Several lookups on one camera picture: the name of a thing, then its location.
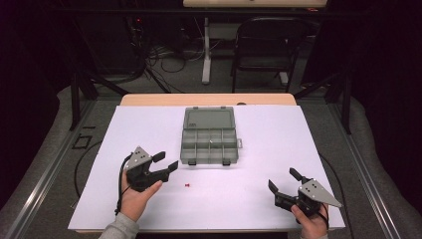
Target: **person's hand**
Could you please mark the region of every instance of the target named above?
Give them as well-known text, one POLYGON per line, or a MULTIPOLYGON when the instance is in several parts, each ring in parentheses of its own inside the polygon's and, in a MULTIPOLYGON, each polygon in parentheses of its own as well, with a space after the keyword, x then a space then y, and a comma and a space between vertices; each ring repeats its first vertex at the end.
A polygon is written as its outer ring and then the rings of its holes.
POLYGON ((162 181, 160 180, 146 188, 143 192, 135 191, 128 188, 126 171, 124 171, 121 178, 121 191, 124 192, 126 189, 127 191, 122 196, 120 212, 136 222, 145 210, 149 198, 158 191, 161 185, 162 181))
MULTIPOLYGON (((326 210, 323 205, 321 205, 319 213, 325 218, 328 218, 328 205, 324 204, 324 206, 326 210)), ((307 217, 297 205, 293 205, 291 209, 292 213, 295 215, 298 221, 301 222, 303 226, 301 235, 303 238, 316 239, 326 235, 327 228, 325 221, 319 215, 307 217)))

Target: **gray sleeve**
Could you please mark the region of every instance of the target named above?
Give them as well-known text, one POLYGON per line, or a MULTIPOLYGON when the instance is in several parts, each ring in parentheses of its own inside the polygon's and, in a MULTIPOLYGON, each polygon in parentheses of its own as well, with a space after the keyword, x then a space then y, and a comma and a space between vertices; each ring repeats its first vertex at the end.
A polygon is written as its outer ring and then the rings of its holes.
POLYGON ((134 239, 139 226, 122 213, 118 213, 115 221, 109 224, 100 239, 134 239))
POLYGON ((321 237, 319 237, 319 238, 317 238, 317 239, 328 239, 328 234, 326 234, 325 236, 321 236, 321 237))

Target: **white tabletop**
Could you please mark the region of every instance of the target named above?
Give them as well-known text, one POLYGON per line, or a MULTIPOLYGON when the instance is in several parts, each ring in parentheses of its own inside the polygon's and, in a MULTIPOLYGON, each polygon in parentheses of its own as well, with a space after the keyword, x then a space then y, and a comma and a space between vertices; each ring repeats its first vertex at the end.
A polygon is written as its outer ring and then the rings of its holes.
MULTIPOLYGON (((120 165, 140 145, 150 154, 166 151, 151 171, 180 159, 186 107, 117 107, 94 162, 69 229, 101 231, 114 221, 120 165)), ((145 232, 289 231, 301 228, 292 213, 274 205, 271 179, 296 196, 295 168, 331 188, 313 138, 297 106, 234 106, 237 137, 243 141, 236 164, 179 168, 148 202, 138 221, 145 232)), ((330 227, 344 227, 337 208, 330 227)))
POLYGON ((185 7, 323 8, 326 0, 184 0, 185 7))

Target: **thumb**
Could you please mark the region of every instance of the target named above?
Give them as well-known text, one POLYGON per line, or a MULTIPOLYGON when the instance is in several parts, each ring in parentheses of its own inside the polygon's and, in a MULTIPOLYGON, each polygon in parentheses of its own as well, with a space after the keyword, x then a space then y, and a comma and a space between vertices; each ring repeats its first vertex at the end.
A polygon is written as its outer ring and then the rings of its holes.
POLYGON ((311 223, 310 219, 307 218, 307 216, 302 212, 301 208, 299 208, 297 205, 293 205, 291 210, 296 219, 298 219, 298 221, 301 222, 304 227, 311 223))
POLYGON ((155 192, 157 192, 159 190, 161 185, 162 185, 162 181, 159 180, 159 181, 156 181, 154 184, 152 184, 150 187, 146 188, 143 191, 145 197, 147 199, 151 198, 155 194, 155 192))

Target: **clear plastic organizer box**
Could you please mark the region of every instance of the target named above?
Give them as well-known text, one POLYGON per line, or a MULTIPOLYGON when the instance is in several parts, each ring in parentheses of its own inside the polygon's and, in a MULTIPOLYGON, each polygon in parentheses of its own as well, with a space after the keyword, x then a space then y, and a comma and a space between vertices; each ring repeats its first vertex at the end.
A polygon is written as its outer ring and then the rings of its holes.
POLYGON ((183 164, 236 163, 239 145, 233 108, 186 109, 180 151, 183 164))

